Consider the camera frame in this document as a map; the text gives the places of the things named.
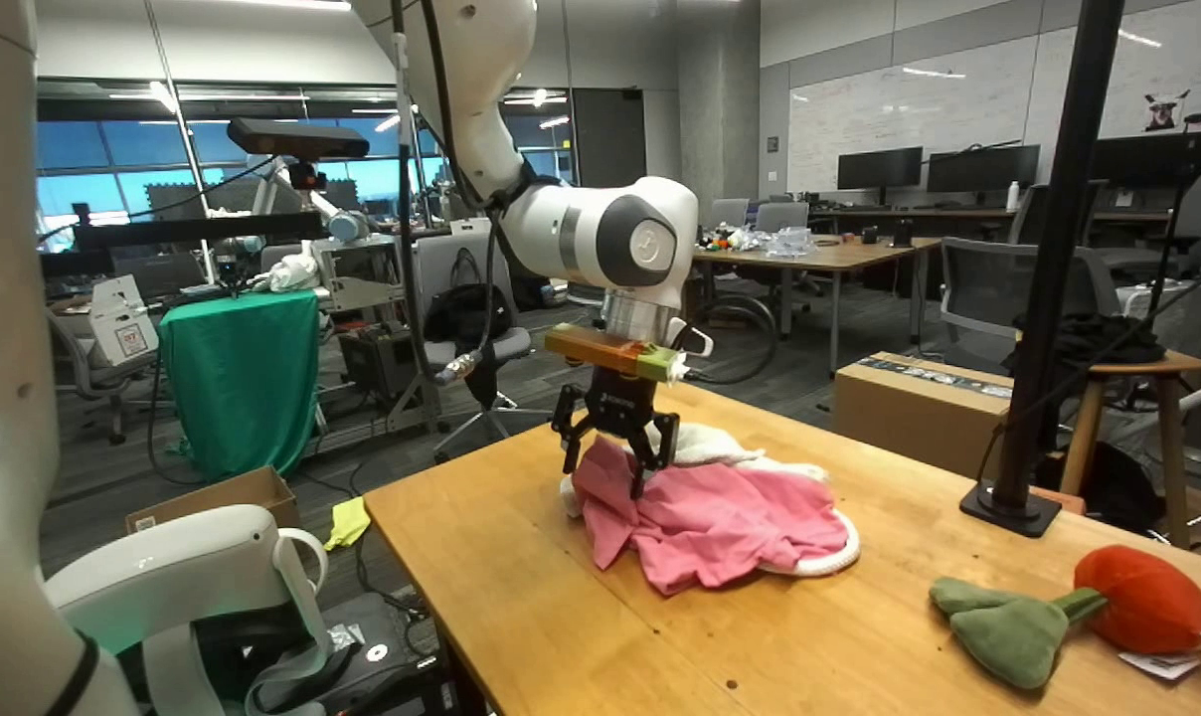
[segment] pink towel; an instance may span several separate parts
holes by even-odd
[[[591,443],[572,475],[596,570],[633,541],[657,591],[719,590],[754,570],[793,570],[848,543],[828,486],[779,469],[705,460],[669,465],[626,498],[633,456]]]

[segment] green cloth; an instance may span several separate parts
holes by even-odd
[[[316,298],[239,296],[174,305],[157,323],[157,354],[206,479],[258,465],[284,475],[311,445],[316,403]]]
[[[1104,598],[1074,590],[1063,599],[995,591],[939,577],[931,604],[950,616],[962,654],[995,679],[1043,692],[1074,624],[1094,616]]]

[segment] red fabric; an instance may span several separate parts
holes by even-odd
[[[719,590],[734,577],[792,570],[848,543],[828,486],[726,460],[669,465],[638,502],[626,498],[633,456],[591,443],[572,475],[596,570],[634,543],[657,591]]]
[[[1120,654],[1191,654],[1201,644],[1201,590],[1151,551],[1123,543],[1076,562],[1074,586],[1104,591],[1094,634]]]

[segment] cardboard box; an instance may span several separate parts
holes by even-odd
[[[1006,404],[1008,376],[911,354],[872,354],[835,375],[840,433],[966,479],[998,460]]]
[[[202,486],[194,494],[135,509],[135,512],[127,512],[121,528],[139,534],[157,522],[174,522],[174,516],[219,509],[219,506],[262,506],[274,512],[278,525],[296,525],[296,502],[294,502],[290,486],[274,469],[251,469],[251,475]]]

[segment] stool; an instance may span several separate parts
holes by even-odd
[[[1180,433],[1180,375],[1201,375],[1201,357],[1163,350],[1162,362],[1097,362],[1084,370],[1084,388],[1076,403],[1076,421],[1064,453],[1063,494],[1080,494],[1109,376],[1147,376],[1157,392],[1157,429],[1162,429],[1162,490],[1163,490],[1163,538],[1190,543],[1190,479],[1186,479],[1186,433]]]

